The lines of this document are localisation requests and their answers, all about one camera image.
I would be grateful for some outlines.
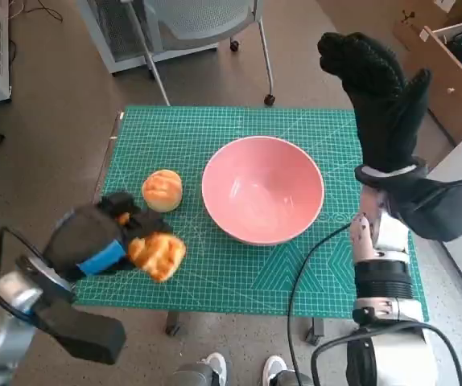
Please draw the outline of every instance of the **sneaker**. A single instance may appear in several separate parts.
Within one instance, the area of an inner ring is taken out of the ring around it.
[[[228,377],[228,367],[225,364],[225,359],[222,354],[213,352],[208,355],[206,359],[202,359],[201,362],[206,363],[213,371],[218,374],[219,385],[225,386],[225,381]]]
[[[270,380],[272,380],[279,372],[287,369],[287,364],[283,358],[277,355],[272,355],[266,360],[265,366],[263,366],[262,386],[269,386]]]

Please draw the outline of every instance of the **chair leg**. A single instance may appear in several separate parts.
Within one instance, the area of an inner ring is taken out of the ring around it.
[[[274,97],[274,78],[272,76],[272,67],[270,66],[269,50],[266,47],[265,29],[263,28],[263,19],[258,21],[260,37],[262,38],[263,56],[265,57],[266,73],[269,76],[269,93],[265,96],[265,105],[272,106],[275,101]]]
[[[163,82],[161,81],[161,78],[159,77],[158,69],[156,68],[154,60],[152,59],[151,50],[149,50],[149,47],[147,46],[147,41],[145,39],[145,35],[143,34],[142,26],[140,25],[138,16],[134,12],[133,4],[132,2],[128,2],[126,5],[127,5],[127,13],[129,14],[131,22],[133,23],[134,30],[136,31],[136,34],[138,35],[140,43],[142,44],[142,47],[145,50],[145,55],[144,55],[145,61],[147,62],[147,65],[152,70],[152,73],[154,74],[154,77],[156,78],[156,82],[158,83],[159,90],[161,91],[161,95],[163,96],[163,99],[165,100],[165,104],[167,106],[170,106],[170,101],[168,100],[167,93],[165,92],[165,88],[163,87]]]

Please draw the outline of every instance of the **bread roll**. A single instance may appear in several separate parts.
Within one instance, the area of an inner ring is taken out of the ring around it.
[[[183,197],[181,178],[172,170],[155,171],[143,183],[142,195],[150,209],[160,213],[173,211]]]
[[[168,280],[175,273],[185,254],[184,242],[168,233],[136,238],[130,242],[128,250],[133,264],[160,282]]]

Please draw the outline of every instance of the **blue tape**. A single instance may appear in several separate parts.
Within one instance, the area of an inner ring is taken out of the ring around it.
[[[111,265],[118,263],[125,254],[126,251],[124,251],[124,248],[120,245],[120,243],[113,240],[99,253],[87,261],[83,261],[77,266],[83,273],[85,273],[86,276],[96,275],[97,273],[108,269]]]

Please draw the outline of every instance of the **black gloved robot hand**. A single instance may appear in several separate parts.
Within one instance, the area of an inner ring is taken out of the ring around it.
[[[431,73],[406,82],[394,54],[361,33],[326,33],[318,48],[320,66],[342,80],[353,103],[364,165],[390,173],[414,164]]]
[[[143,211],[125,192],[77,208],[60,221],[43,252],[52,268],[69,281],[134,266],[124,258],[134,238],[172,232],[159,213]]]
[[[385,191],[390,211],[421,237],[450,241],[462,234],[462,180],[426,179],[426,163],[413,152],[427,111],[431,73],[406,82],[392,52],[361,34],[326,33],[320,66],[342,80],[353,103],[363,165],[358,181]]]

